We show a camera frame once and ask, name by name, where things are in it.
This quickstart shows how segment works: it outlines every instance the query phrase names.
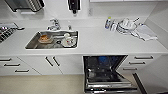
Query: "cup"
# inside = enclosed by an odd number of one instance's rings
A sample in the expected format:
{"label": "cup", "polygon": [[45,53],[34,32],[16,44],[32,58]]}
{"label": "cup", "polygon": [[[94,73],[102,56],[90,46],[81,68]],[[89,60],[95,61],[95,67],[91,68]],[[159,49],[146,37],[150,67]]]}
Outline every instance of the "cup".
{"label": "cup", "polygon": [[125,18],[124,20],[123,20],[123,26],[127,26],[127,24],[128,24],[128,21],[129,21],[129,19],[128,18]]}
{"label": "cup", "polygon": [[135,24],[134,21],[129,20],[129,21],[128,21],[128,24],[127,24],[127,27],[131,29],[131,28],[133,28],[133,25],[134,25],[134,24]]}
{"label": "cup", "polygon": [[72,45],[73,44],[73,38],[72,37],[66,37],[66,42],[68,45]]}

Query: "dishwasher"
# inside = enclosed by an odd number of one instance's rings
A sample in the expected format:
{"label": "dishwasher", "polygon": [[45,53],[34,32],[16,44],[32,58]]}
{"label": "dishwasher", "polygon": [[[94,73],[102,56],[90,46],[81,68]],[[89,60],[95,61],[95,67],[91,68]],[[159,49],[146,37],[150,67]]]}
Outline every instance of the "dishwasher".
{"label": "dishwasher", "polygon": [[131,93],[137,88],[116,70],[126,55],[84,56],[85,93]]}

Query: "drawer handle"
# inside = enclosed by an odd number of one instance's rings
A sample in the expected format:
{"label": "drawer handle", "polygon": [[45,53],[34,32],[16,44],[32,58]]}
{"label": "drawer handle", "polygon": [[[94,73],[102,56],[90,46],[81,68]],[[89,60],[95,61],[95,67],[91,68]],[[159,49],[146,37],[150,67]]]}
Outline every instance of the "drawer handle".
{"label": "drawer handle", "polygon": [[137,68],[123,68],[123,70],[138,70]]}
{"label": "drawer handle", "polygon": [[4,66],[20,66],[20,64],[17,64],[17,65],[7,65],[7,64],[5,64]]}
{"label": "drawer handle", "polygon": [[138,63],[131,63],[131,62],[129,62],[129,64],[131,65],[131,64],[145,64],[145,62],[138,62]]}
{"label": "drawer handle", "polygon": [[47,57],[46,57],[45,59],[47,60],[47,62],[48,62],[51,66],[53,66],[53,64],[48,60]]}
{"label": "drawer handle", "polygon": [[29,70],[23,71],[23,70],[15,70],[15,72],[29,72]]}
{"label": "drawer handle", "polygon": [[55,56],[53,57],[53,59],[54,59],[54,61],[55,61],[55,63],[58,65],[58,66],[60,66],[60,64],[57,62],[57,60],[55,59]]}
{"label": "drawer handle", "polygon": [[0,59],[0,61],[11,61],[12,59],[9,58],[9,59]]}
{"label": "drawer handle", "polygon": [[134,57],[135,59],[153,59],[153,56],[150,57]]}

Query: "stainless steel sink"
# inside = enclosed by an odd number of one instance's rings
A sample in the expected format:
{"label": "stainless steel sink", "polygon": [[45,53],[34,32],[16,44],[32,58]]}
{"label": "stainless steel sink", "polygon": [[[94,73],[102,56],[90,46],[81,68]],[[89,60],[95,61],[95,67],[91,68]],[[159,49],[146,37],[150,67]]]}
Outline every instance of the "stainless steel sink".
{"label": "stainless steel sink", "polygon": [[[76,40],[75,45],[71,47],[64,47],[61,43],[62,39],[64,39],[64,34],[69,33],[70,37],[73,37]],[[51,43],[40,43],[38,39],[42,35],[47,35],[49,38],[51,37],[53,41]],[[78,41],[78,31],[43,31],[37,32],[32,40],[25,47],[26,49],[55,49],[55,48],[76,48]]]}

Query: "cabinet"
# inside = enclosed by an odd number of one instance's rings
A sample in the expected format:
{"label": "cabinet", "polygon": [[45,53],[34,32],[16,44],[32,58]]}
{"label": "cabinet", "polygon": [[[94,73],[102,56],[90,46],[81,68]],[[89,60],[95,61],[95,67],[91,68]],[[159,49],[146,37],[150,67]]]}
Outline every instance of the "cabinet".
{"label": "cabinet", "polygon": [[19,57],[41,75],[83,74],[80,55]]}
{"label": "cabinet", "polygon": [[120,73],[135,73],[143,69],[161,55],[128,55],[117,69]]}
{"label": "cabinet", "polygon": [[90,2],[116,2],[116,1],[168,1],[168,0],[90,0]]}
{"label": "cabinet", "polygon": [[39,73],[17,57],[0,57],[0,76],[6,75],[39,75]]}
{"label": "cabinet", "polygon": [[116,1],[123,1],[123,0],[90,0],[90,2],[116,2]]}
{"label": "cabinet", "polygon": [[83,57],[81,55],[57,56],[57,58],[63,74],[84,74]]}

